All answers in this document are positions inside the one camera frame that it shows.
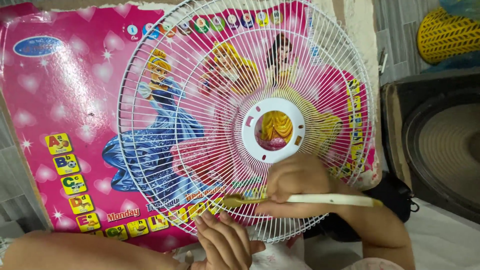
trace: princess illustration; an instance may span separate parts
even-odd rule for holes
[[[233,146],[229,143],[233,141],[231,121],[239,111],[230,99],[234,95],[253,93],[260,77],[257,65],[239,55],[232,44],[215,42],[212,52],[214,58],[207,57],[203,61],[204,74],[197,85],[204,96],[215,96],[211,99],[212,103],[216,103],[211,128],[205,132],[205,137],[186,141],[172,150],[187,156],[183,160],[187,168],[183,170],[195,171],[203,183],[229,184],[234,176]]]
[[[194,182],[187,175],[175,174],[170,148],[177,142],[203,137],[204,129],[195,118],[177,106],[175,98],[185,98],[185,92],[173,77],[167,77],[171,66],[165,52],[153,49],[151,54],[147,64],[151,80],[149,83],[141,82],[137,91],[150,102],[158,115],[154,123],[145,129],[134,129],[120,135],[127,164],[117,136],[107,143],[102,157],[118,169],[111,182],[113,189],[138,191],[136,182],[154,201],[161,200],[167,204],[175,199],[177,204],[181,204],[186,202],[185,193],[195,193],[210,186]]]
[[[339,117],[321,114],[308,100],[303,98],[292,85],[298,70],[298,57],[292,53],[293,45],[284,34],[278,34],[268,51],[266,74],[267,88],[274,87],[272,97],[284,98],[293,102],[300,111],[308,112],[305,122],[309,125],[306,132],[310,135],[314,154],[324,154],[336,140],[341,131]],[[291,140],[293,126],[290,118],[281,111],[270,111],[263,115],[261,126],[257,128],[257,142],[263,148],[273,151],[286,146]]]

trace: white floor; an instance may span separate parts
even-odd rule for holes
[[[480,269],[480,225],[415,199],[420,211],[406,223],[419,270]],[[305,241],[305,261],[313,270],[342,269],[361,258],[360,243],[326,238]]]

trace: white wire fan grill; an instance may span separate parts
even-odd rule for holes
[[[324,217],[256,216],[255,205],[226,209],[223,194],[264,197],[272,162],[296,151],[353,184],[374,112],[359,53],[309,2],[186,1],[144,35],[125,71],[124,178],[188,233],[195,215],[225,210],[254,225],[253,239],[281,241]]]

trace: pink poster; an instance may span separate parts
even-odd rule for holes
[[[330,171],[346,181],[353,168],[345,158],[365,157],[363,170],[372,167],[374,149],[355,149],[364,143],[362,133],[372,131],[362,126],[368,122],[364,85],[322,63],[319,48],[308,42],[304,6],[227,9],[156,25],[163,13],[129,4],[0,10],[3,96],[55,231],[162,252],[196,242],[191,222],[198,212],[223,210],[225,193],[264,193],[267,167],[259,162],[270,157],[252,158],[238,134],[249,100],[265,85],[281,89],[279,98],[302,95],[296,105],[311,106],[335,134],[319,134],[313,146],[328,157]],[[262,28],[271,31],[269,38],[255,32]],[[295,48],[310,53],[296,55]],[[223,54],[241,62],[235,74],[225,72],[234,63],[222,61]],[[291,78],[277,69],[276,55],[291,69],[318,69]],[[252,125],[256,142],[274,151],[298,141],[292,132],[268,129],[268,121],[287,118],[279,111],[263,115]],[[256,175],[237,160],[252,160]]]

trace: fingernail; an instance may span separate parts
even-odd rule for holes
[[[212,213],[210,213],[210,211],[205,211],[202,214],[202,217],[204,217],[207,220],[212,220],[214,218],[214,216],[212,215]]]
[[[202,224],[204,222],[204,220],[202,219],[201,216],[196,216],[195,217],[195,223],[197,224]]]
[[[230,221],[232,217],[227,213],[227,212],[221,212],[220,213],[220,219],[224,221]]]

